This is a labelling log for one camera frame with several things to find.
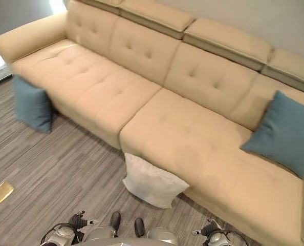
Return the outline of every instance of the white pillow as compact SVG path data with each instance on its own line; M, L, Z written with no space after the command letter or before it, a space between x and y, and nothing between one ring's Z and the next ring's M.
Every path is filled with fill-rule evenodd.
M125 153L125 158L127 177L123 183L131 193L153 206L171 208L172 200L189 187L179 177L138 156Z

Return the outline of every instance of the black cable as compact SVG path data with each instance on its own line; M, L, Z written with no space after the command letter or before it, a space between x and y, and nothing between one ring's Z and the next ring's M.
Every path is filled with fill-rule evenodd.
M78 233L77 233L77 230L75 229L75 227L72 225L72 224L69 224L69 223L58 223L56 224L55 226L53 226L51 229L48 230L48 232L45 233L45 235L42 237L41 241L40 241L40 244L43 244L45 242L45 238L46 236L54 230L55 227L57 226L65 226L65 227L70 227L73 232L75 233L75 236L78 238Z

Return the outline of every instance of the sofa cushion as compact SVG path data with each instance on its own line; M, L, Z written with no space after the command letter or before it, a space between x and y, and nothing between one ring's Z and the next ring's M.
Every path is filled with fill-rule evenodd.
M188 44L180 44L164 87L227 117L257 73Z
M258 129L241 149L270 158L304 179L304 105L277 91Z
M304 57L276 49L262 74L304 91Z
M124 152L186 181L200 194L199 203L213 203L211 212L228 215L248 236L265 245L299 245L303 181L241 151L250 135L163 88L123 128L120 142Z
M121 18L113 34L110 58L162 85L179 43L179 40Z
M53 109L44 89L36 88L19 76L13 78L15 117L43 133L51 132Z
M135 196L162 209L171 208L175 197L188 188L188 184L172 173L153 166L146 160L125 153L126 188Z
M304 104L304 93L272 78L258 74L248 93L227 116L230 120L254 131L277 90Z
M153 1L126 0L120 8L121 16L177 39L194 21L189 13Z
M67 37L98 54L108 56L119 16L74 0L67 7Z
M12 65L16 74L47 91L54 106L120 148L122 127L160 86L68 39Z
M197 19L185 33L185 42L257 71L271 52L270 44L261 38L211 19Z

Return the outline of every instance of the pillow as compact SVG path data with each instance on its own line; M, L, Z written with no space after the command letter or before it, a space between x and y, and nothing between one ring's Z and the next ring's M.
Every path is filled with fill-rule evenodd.
M43 133L51 132L52 105L45 90L26 83L19 76L13 78L15 117Z
M274 160L304 179L304 105L277 91L258 129L241 149Z
M142 158L126 153L126 188L153 206L168 209L172 200L189 185L179 177L153 166Z

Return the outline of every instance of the sofa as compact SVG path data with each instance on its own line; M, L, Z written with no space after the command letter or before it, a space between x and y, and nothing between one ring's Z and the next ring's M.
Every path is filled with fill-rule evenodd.
M0 36L13 73L114 148L186 181L188 197L247 236L304 245L304 180L240 150L276 90L304 104L304 57L153 1L67 8Z

